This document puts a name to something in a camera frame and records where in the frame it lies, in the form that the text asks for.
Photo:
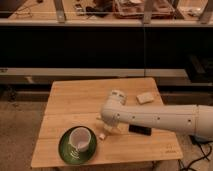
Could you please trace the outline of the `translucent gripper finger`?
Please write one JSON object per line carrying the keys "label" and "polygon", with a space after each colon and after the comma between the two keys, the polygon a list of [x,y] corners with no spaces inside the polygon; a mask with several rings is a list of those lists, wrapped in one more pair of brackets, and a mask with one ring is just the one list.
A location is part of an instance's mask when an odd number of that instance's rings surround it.
{"label": "translucent gripper finger", "polygon": [[100,121],[100,122],[103,122],[103,120],[102,120],[102,118],[101,118],[100,116],[97,116],[97,117],[96,117],[96,120],[97,120],[97,121]]}
{"label": "translucent gripper finger", "polygon": [[113,131],[116,132],[116,133],[121,133],[121,129],[118,127],[118,126],[114,126],[113,127]]}

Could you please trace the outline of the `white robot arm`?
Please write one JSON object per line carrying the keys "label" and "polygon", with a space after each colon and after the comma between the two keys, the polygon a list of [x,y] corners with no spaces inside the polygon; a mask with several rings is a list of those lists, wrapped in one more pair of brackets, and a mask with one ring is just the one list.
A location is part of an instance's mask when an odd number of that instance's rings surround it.
{"label": "white robot arm", "polygon": [[112,90],[109,93],[100,110],[105,124],[113,127],[118,123],[126,123],[213,139],[213,106],[126,106],[126,99],[122,91]]}

